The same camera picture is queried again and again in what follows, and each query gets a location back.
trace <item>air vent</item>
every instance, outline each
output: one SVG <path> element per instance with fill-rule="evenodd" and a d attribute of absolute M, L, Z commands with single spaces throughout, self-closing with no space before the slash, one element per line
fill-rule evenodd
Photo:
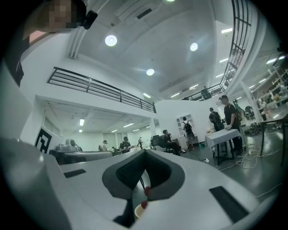
<path fill-rule="evenodd" d="M 139 14 L 137 16 L 138 19 L 143 18 L 145 15 L 147 15 L 148 13 L 152 12 L 152 10 L 149 8 L 148 10 L 145 10 L 143 13 Z"/>

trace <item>black table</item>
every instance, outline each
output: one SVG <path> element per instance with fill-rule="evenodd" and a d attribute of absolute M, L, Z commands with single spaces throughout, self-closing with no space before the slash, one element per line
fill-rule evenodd
<path fill-rule="evenodd" d="M 271 119 L 267 119 L 265 121 L 261 121 L 262 125 L 262 145 L 261 145 L 261 153 L 260 155 L 262 156 L 263 152 L 263 146 L 264 146 L 264 132 L 265 132 L 265 127 L 267 123 L 272 123 L 272 122 L 281 122 L 282 123 L 282 130 L 283 130 L 283 152 L 282 152 L 282 161 L 281 161 L 281 166 L 283 165 L 284 157 L 285 157 L 285 148 L 286 148 L 286 134 L 285 134 L 285 122 L 288 120 L 288 107 L 286 106 L 281 106 L 275 110 L 272 110 L 270 112 L 271 114 Z"/>

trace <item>black slot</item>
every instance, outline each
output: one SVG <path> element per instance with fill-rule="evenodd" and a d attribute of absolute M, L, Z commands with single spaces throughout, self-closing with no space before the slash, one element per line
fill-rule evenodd
<path fill-rule="evenodd" d="M 249 213 L 241 204 L 222 186 L 209 189 L 219 205 L 224 209 L 233 223 L 246 217 Z"/>
<path fill-rule="evenodd" d="M 143 13 L 139 14 L 137 16 L 138 19 L 143 18 L 146 14 L 150 13 L 152 10 L 149 8 L 148 10 L 145 10 Z"/>
<path fill-rule="evenodd" d="M 64 173 L 64 176 L 66 178 L 70 178 L 70 177 L 75 177 L 75 176 L 78 176 L 80 174 L 83 174 L 85 173 L 86 171 L 84 169 L 78 169 L 78 170 L 75 170 L 75 171 L 71 171 L 71 172 L 65 172 Z"/>

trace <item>black t-shirt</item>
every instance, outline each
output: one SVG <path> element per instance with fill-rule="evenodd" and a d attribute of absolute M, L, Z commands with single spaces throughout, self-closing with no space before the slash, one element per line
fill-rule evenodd
<path fill-rule="evenodd" d="M 231 124 L 231 115 L 232 114 L 236 115 L 235 107 L 229 103 L 227 106 L 225 106 L 224 113 L 225 113 L 225 118 L 226 118 L 227 125 Z M 238 124 L 239 124 L 239 120 L 238 120 L 237 117 L 235 117 L 233 126 L 238 125 Z"/>
<path fill-rule="evenodd" d="M 210 113 L 209 119 L 212 120 L 213 124 L 221 122 L 221 118 L 220 118 L 219 114 L 215 111 Z"/>
<path fill-rule="evenodd" d="M 126 147 L 126 149 L 123 150 L 122 153 L 127 153 L 127 152 L 129 152 L 129 151 L 130 151 L 130 149 L 128 149 L 129 146 L 131 146 L 131 145 L 130 145 L 130 142 L 122 142 L 122 143 L 120 144 L 120 149 L 124 149 L 124 147 Z"/>
<path fill-rule="evenodd" d="M 167 143 L 167 141 L 172 142 L 170 135 L 168 135 L 168 136 L 165 135 L 165 136 L 163 137 L 163 140 L 164 140 L 165 145 L 169 144 L 169 143 Z"/>
<path fill-rule="evenodd" d="M 20 82 L 24 76 L 20 62 L 21 56 L 23 52 L 29 48 L 29 37 L 22 40 L 23 33 L 24 25 L 20 26 L 15 32 L 15 35 L 13 36 L 13 39 L 11 40 L 4 56 L 6 65 L 18 86 L 20 86 Z"/>

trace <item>table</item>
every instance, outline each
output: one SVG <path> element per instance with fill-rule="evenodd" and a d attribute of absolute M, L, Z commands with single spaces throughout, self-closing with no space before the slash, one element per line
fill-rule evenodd
<path fill-rule="evenodd" d="M 283 151 L 282 151 L 282 161 L 281 161 L 281 166 L 283 165 L 284 157 L 285 157 L 285 148 L 286 148 L 286 134 L 285 134 L 285 122 L 288 120 L 288 108 L 286 106 L 281 106 L 278 107 L 275 110 L 272 110 L 270 112 L 271 117 L 270 119 L 267 119 L 265 121 L 261 121 L 262 125 L 262 144 L 261 144 L 261 153 L 260 155 L 262 156 L 263 152 L 263 146 L 264 146 L 264 132 L 265 132 L 265 124 L 267 123 L 272 123 L 279 121 L 282 123 L 282 130 L 283 130 Z"/>
<path fill-rule="evenodd" d="M 231 129 L 231 130 L 223 129 L 223 130 L 215 132 L 209 136 L 205 136 L 205 142 L 207 143 L 209 148 L 212 148 L 213 146 L 217 145 L 217 157 L 215 157 L 215 154 L 213 154 L 213 157 L 217 158 L 217 164 L 218 165 L 226 159 L 235 159 L 233 152 L 231 152 L 232 157 L 230 157 L 230 158 L 226 157 L 226 155 L 228 154 L 226 141 L 229 141 L 230 148 L 232 149 L 231 139 L 233 139 L 235 137 L 240 137 L 240 136 L 241 136 L 241 134 L 236 129 Z M 223 142 L 225 143 L 226 153 L 224 156 L 220 157 L 220 155 L 219 155 L 219 143 L 223 143 Z"/>

